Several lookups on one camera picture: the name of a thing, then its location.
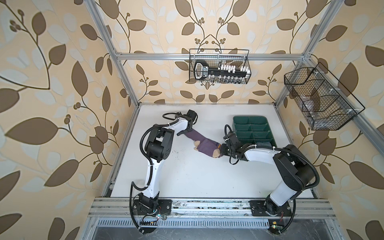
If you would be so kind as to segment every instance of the floral wallpaper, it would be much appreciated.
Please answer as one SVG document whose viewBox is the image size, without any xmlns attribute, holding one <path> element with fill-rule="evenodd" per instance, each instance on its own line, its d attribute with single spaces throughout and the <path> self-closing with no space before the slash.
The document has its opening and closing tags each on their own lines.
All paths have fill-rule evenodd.
<svg viewBox="0 0 384 240">
<path fill-rule="evenodd" d="M 327 0 L 96 0 L 117 51 L 302 53 Z"/>
<path fill-rule="evenodd" d="M 133 106 L 80 1 L 0 0 L 0 23 L 0 238 L 76 239 Z"/>
<path fill-rule="evenodd" d="M 273 103 L 284 85 L 292 61 L 250 61 L 248 84 L 221 84 L 189 79 L 186 61 L 123 61 L 142 103 Z"/>
<path fill-rule="evenodd" d="M 345 0 L 312 57 L 364 104 L 361 114 L 384 134 L 383 13 L 383 1 Z M 317 190 L 330 200 L 345 235 L 384 239 L 383 156 L 352 121 L 338 131 L 311 131 L 291 96 L 280 112 L 295 145 L 319 171 Z"/>
</svg>

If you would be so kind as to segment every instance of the green tray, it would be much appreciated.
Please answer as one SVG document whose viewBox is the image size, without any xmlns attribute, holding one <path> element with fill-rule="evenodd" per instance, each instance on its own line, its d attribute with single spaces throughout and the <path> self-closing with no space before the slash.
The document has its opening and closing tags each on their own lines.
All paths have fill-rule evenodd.
<svg viewBox="0 0 384 240">
<path fill-rule="evenodd" d="M 243 143 L 270 142 L 277 147 L 271 128 L 264 116 L 234 116 L 233 131 Z"/>
</svg>

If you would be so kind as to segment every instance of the black wire basket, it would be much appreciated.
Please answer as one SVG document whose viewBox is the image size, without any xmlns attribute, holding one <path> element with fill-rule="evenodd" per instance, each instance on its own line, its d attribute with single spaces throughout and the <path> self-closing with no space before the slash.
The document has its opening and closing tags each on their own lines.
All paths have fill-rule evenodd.
<svg viewBox="0 0 384 240">
<path fill-rule="evenodd" d="M 247 84 L 252 74 L 249 50 L 217 50 L 189 50 L 189 82 Z"/>
<path fill-rule="evenodd" d="M 365 107 L 333 73 L 319 64 L 285 74 L 284 84 L 312 130 L 339 130 Z M 337 80 L 337 87 L 326 79 L 326 73 Z"/>
</svg>

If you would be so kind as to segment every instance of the white table surface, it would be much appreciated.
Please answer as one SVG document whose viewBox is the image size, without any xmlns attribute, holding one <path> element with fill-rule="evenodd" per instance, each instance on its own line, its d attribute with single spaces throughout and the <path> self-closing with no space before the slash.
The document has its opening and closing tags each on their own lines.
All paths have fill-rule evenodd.
<svg viewBox="0 0 384 240">
<path fill-rule="evenodd" d="M 131 181 L 143 187 L 147 159 L 139 150 L 143 133 L 153 124 L 167 124 L 164 113 L 191 109 L 198 114 L 193 128 L 207 138 L 224 143 L 224 126 L 232 126 L 237 115 L 265 116 L 278 147 L 289 140 L 272 105 L 143 105 L 128 143 L 111 197 L 129 197 Z M 160 197 L 185 198 L 265 198 L 280 183 L 275 165 L 239 161 L 229 164 L 229 157 L 212 158 L 194 150 L 193 140 L 175 134 L 171 154 L 164 160 L 160 179 Z M 299 197 L 313 198 L 305 190 Z"/>
</svg>

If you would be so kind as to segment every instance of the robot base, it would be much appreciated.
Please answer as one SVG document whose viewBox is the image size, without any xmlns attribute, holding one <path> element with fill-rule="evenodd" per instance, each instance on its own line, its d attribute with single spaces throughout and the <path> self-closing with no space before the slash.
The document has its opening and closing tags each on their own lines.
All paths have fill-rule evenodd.
<svg viewBox="0 0 384 240">
<path fill-rule="evenodd" d="M 171 208 L 172 208 L 172 200 L 170 200 L 170 199 L 159 199 L 157 205 L 161 208 L 160 215 L 168 215 L 168 214 L 170 214 Z M 136 212 L 136 215 L 147 215 L 146 212 L 142 212 L 141 211 L 141 208 L 143 208 L 143 207 L 144 206 L 142 206 L 139 203 L 138 199 L 133 201 L 133 208 L 134 208 L 134 212 Z"/>
<path fill-rule="evenodd" d="M 254 217 L 268 217 L 270 216 L 268 213 L 265 212 L 264 207 L 265 200 L 251 200 L 249 201 L 249 205 L 251 207 L 252 216 Z M 283 217 L 290 217 L 292 216 L 291 208 L 289 207 L 289 204 L 286 202 L 284 205 L 281 206 L 281 210 L 283 213 Z"/>
</svg>

